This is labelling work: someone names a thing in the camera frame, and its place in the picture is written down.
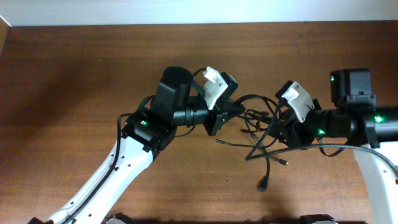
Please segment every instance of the wooden table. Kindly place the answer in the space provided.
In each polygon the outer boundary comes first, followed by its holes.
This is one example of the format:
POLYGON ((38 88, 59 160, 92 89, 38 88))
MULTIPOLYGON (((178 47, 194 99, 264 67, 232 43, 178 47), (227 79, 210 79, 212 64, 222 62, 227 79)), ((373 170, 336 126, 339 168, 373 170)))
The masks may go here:
MULTIPOLYGON (((67 202, 113 147, 117 115, 154 94, 168 66, 226 71, 239 82, 234 99, 273 97, 297 80, 333 108, 328 74, 353 67, 371 69, 379 105, 398 104, 397 59, 398 22, 13 27, 0 59, 0 223, 46 219, 67 202)), ((234 119, 217 138, 249 144, 243 127, 234 119)), ((327 213, 372 221, 351 151, 284 154, 290 163, 272 162, 265 193, 256 185, 266 163, 244 161, 247 153, 215 143, 200 126, 173 141, 111 213, 206 222, 327 213)))

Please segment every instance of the robotic arm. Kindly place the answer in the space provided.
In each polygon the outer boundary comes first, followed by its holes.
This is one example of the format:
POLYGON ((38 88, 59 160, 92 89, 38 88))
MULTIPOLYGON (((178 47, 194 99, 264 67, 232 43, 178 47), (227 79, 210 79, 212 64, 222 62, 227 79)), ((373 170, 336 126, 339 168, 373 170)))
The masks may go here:
MULTIPOLYGON (((193 80, 199 71, 192 75, 181 67, 166 68, 156 95, 145 98, 135 113, 124 114, 128 118, 122 129, 119 117, 118 140, 103 164, 45 223, 101 223, 127 186, 173 141, 178 126, 203 124, 208 135, 214 136, 224 123, 244 113, 245 107, 230 99, 238 87, 235 79, 210 67, 202 70, 208 79, 204 87, 193 80), (190 96, 191 88, 197 96, 190 96), (144 107, 148 102, 149 109, 144 107)), ((297 82, 287 82, 276 96, 289 107, 270 126, 268 135, 289 148, 310 145, 316 138, 347 138, 349 145, 367 146, 386 156, 395 169, 370 153, 354 153, 375 222, 398 223, 398 213, 394 213, 398 210, 398 108, 376 107, 370 73, 364 69, 332 72, 331 89, 337 109, 322 110, 297 82)), ((43 224, 36 218, 29 222, 36 223, 43 224)))

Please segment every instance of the green light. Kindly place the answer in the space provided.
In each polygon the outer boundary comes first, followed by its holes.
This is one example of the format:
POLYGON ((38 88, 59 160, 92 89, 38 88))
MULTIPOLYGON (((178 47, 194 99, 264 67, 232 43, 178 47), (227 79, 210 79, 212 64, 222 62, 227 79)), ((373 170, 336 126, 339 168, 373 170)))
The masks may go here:
POLYGON ((374 120, 375 120, 375 122, 380 123, 380 122, 383 122, 384 118, 382 118, 380 116, 375 116, 374 120))

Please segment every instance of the green led indicator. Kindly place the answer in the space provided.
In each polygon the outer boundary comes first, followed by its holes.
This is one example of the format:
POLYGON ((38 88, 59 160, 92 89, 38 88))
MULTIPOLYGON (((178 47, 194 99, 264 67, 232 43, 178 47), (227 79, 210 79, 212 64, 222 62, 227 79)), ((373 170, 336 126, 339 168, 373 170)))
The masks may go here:
POLYGON ((382 118, 380 116, 375 116, 374 120, 375 120, 375 122, 380 123, 380 122, 383 122, 384 118, 382 118))

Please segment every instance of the brown tabletop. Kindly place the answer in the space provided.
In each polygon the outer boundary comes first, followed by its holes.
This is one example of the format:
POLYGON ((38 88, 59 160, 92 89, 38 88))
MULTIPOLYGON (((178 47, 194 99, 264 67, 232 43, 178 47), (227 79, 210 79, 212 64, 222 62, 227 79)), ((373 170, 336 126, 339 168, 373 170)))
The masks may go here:
MULTIPOLYGON (((0 59, 0 223, 46 219, 63 206, 113 147, 117 116, 153 95, 168 66, 232 74, 233 99, 274 98, 295 80, 333 108, 329 72, 354 67, 371 70, 379 105, 398 104, 397 59, 398 22, 13 27, 0 59)), ((256 100, 245 105, 265 109, 256 100)), ((251 144, 243 127, 233 119, 216 137, 251 144)), ((203 126, 175 139, 110 214, 243 221, 327 213, 371 222, 351 151, 281 155, 289 165, 271 162, 269 188, 260 193, 265 160, 246 162, 248 149, 214 139, 203 126)))

